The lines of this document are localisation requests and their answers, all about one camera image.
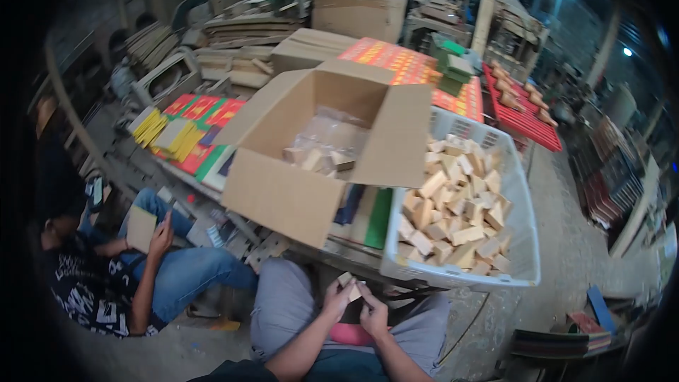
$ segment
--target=hand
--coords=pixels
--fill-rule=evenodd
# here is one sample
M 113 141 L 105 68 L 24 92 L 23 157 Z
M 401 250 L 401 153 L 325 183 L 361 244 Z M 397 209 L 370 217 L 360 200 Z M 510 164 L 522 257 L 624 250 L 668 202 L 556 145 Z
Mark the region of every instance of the hand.
M 148 257 L 159 259 L 165 252 L 170 249 L 174 239 L 174 230 L 172 229 L 172 212 L 168 211 L 163 220 L 151 238 L 149 245 Z
M 351 290 L 355 285 L 356 279 L 352 278 L 349 283 L 342 288 L 340 281 L 335 279 L 325 291 L 323 310 L 320 313 L 328 316 L 329 319 L 332 319 L 333 323 L 339 322 L 344 315 L 346 306 L 349 305 L 349 293 L 351 293 Z
M 357 286 L 359 291 L 361 291 L 363 301 L 365 301 L 361 310 L 361 326 L 375 340 L 388 335 L 389 328 L 386 326 L 386 322 L 389 315 L 389 307 L 375 298 L 366 285 L 357 284 Z

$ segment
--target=cardboard box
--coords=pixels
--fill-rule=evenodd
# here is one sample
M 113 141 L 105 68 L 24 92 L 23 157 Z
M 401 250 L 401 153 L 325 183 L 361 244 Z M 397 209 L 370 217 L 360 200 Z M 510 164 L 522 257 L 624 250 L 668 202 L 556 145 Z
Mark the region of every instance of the cardboard box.
M 316 30 L 399 41 L 407 0 L 314 0 L 311 27 Z
M 321 248 L 346 183 L 419 188 L 424 182 L 422 144 L 429 131 L 431 86 L 390 86 L 393 75 L 384 68 L 333 59 L 313 70 L 276 76 L 213 140 L 238 147 L 222 205 Z M 283 161 L 283 150 L 305 129 L 318 106 L 360 118 L 366 127 L 356 130 L 369 129 L 346 180 Z M 338 141 L 350 139 L 350 133 L 340 134 Z
M 300 28 L 271 52 L 274 74 L 315 68 L 321 62 L 339 56 L 356 42 L 355 38 Z

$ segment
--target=colorful printed board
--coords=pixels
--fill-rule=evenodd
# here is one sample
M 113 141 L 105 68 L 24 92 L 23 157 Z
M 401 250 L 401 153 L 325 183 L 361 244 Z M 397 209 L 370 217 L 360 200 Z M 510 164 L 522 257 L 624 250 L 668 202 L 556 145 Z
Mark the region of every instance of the colorful printed board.
M 337 58 L 395 71 L 393 85 L 436 85 L 441 80 L 436 58 L 373 38 L 360 39 Z M 458 98 L 434 89 L 432 104 L 483 123 L 481 83 L 476 76 L 463 86 Z

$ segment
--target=open cardboard box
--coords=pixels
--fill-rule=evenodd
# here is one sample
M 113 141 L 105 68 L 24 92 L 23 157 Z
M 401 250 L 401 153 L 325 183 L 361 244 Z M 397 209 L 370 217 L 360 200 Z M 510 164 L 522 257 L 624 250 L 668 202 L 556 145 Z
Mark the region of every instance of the open cardboard box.
M 299 242 L 321 248 L 346 183 L 419 188 L 429 132 L 431 87 L 390 86 L 384 68 L 332 59 L 312 70 L 284 72 L 260 89 L 217 134 L 237 146 L 222 205 Z M 327 106 L 370 130 L 347 180 L 283 161 L 283 149 Z M 335 141 L 350 141 L 352 130 Z

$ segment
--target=black t-shirt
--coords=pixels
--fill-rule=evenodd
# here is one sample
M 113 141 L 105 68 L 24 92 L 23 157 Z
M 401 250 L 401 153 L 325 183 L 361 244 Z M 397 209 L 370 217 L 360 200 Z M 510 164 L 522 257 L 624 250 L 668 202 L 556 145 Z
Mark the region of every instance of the black t-shirt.
M 138 281 L 118 258 L 97 256 L 77 232 L 60 248 L 43 251 L 47 284 L 72 320 L 92 332 L 129 336 L 127 316 Z M 145 336 L 165 327 L 153 311 Z

